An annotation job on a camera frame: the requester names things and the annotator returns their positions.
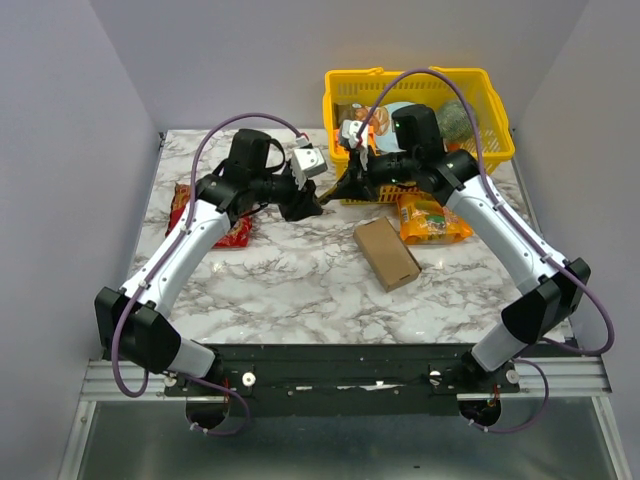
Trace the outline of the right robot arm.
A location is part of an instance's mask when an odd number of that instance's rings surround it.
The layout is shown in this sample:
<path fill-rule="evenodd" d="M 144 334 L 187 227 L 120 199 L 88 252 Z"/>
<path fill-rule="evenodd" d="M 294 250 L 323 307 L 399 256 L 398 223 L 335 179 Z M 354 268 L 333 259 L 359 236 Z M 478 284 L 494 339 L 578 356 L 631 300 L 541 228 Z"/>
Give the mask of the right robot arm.
<path fill-rule="evenodd" d="M 502 310 L 500 322 L 460 367 L 462 384 L 480 392 L 494 383 L 497 369 L 577 309 L 591 270 L 584 260 L 569 261 L 547 246 L 499 198 L 469 152 L 446 151 L 431 108 L 411 104 L 397 110 L 392 120 L 398 149 L 381 155 L 357 135 L 362 122 L 342 122 L 338 139 L 349 161 L 333 196 L 372 201 L 384 186 L 413 183 L 464 219 L 498 257 L 521 296 Z"/>

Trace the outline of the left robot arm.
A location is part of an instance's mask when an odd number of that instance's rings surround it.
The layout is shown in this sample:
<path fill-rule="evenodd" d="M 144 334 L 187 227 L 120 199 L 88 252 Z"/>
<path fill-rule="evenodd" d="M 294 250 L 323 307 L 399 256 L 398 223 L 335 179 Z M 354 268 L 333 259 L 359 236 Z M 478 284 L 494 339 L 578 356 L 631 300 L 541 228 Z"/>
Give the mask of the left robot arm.
<path fill-rule="evenodd" d="M 280 164 L 267 166 L 270 149 L 279 145 L 264 132 L 239 130 L 228 157 L 197 181 L 180 219 L 147 263 L 119 289 L 99 291 L 97 323 L 113 361 L 126 359 L 154 374 L 186 374 L 201 395 L 220 387 L 214 351 L 182 337 L 168 318 L 201 260 L 239 220 L 269 204 L 290 222 L 321 214 L 312 180 L 327 168 L 321 151 L 301 137 Z"/>

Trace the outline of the yellow utility knife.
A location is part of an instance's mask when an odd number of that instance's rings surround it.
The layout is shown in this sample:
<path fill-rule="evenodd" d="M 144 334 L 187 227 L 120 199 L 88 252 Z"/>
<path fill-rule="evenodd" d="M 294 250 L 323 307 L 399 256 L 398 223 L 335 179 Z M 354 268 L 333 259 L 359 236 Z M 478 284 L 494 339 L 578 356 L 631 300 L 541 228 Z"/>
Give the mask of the yellow utility knife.
<path fill-rule="evenodd" d="M 334 185 L 332 188 L 324 192 L 322 195 L 318 197 L 318 202 L 321 205 L 326 205 L 331 201 L 341 200 L 343 198 L 342 189 L 337 185 Z"/>

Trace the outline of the brown cardboard express box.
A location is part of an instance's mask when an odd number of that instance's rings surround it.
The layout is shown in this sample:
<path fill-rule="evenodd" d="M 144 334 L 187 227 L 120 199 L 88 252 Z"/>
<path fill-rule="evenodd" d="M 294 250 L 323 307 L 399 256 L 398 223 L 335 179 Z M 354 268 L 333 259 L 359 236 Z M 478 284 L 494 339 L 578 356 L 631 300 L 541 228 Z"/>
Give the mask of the brown cardboard express box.
<path fill-rule="evenodd" d="M 353 238 L 385 292 L 421 274 L 419 263 L 386 217 L 357 226 Z"/>

